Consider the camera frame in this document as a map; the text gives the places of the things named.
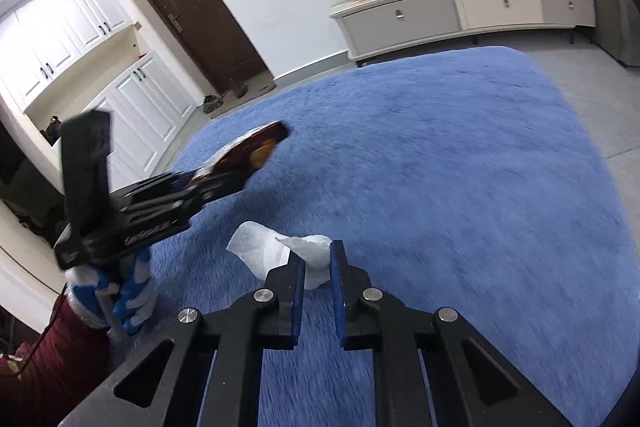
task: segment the tissue paper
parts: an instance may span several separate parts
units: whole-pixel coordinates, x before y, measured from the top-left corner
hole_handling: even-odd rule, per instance
[[[331,279],[330,244],[331,238],[325,235],[289,237],[255,221],[245,221],[231,237],[226,249],[236,254],[261,280],[267,278],[271,268],[287,264],[289,252],[293,250],[306,262],[305,290],[310,290]]]

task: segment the red sleeve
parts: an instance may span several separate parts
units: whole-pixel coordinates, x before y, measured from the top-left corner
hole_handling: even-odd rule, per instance
[[[106,330],[86,327],[65,299],[22,378],[0,377],[0,418],[57,426],[107,376],[109,355]],[[0,374],[8,372],[0,360]]]

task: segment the gloved hand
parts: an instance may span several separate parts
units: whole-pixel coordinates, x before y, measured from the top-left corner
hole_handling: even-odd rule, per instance
[[[69,307],[91,328],[110,327],[99,300],[109,303],[110,312],[122,323],[130,335],[142,329],[156,305],[156,290],[149,277],[150,250],[145,248],[120,260],[122,285],[111,281],[110,277],[97,266],[76,266],[65,272],[68,283],[66,300]],[[119,296],[112,304],[106,298]]]

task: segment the fluffy blue rug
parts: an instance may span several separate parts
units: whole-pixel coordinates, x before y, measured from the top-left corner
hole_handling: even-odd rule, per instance
[[[638,260],[606,166],[524,54],[396,60],[217,120],[174,170],[273,120],[292,135],[242,193],[154,247],[159,327],[255,289],[225,246],[243,221],[344,241],[408,306],[453,306],[576,426],[608,414],[636,368]],[[261,426],[371,427],[370,354],[337,344],[329,285],[307,292],[301,344],[267,352]]]

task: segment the drawer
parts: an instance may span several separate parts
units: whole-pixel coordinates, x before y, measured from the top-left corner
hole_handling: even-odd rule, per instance
[[[465,30],[542,24],[540,0],[456,0]]]
[[[347,15],[358,55],[460,31],[453,0],[403,0]]]
[[[541,0],[545,24],[595,26],[594,0]]]

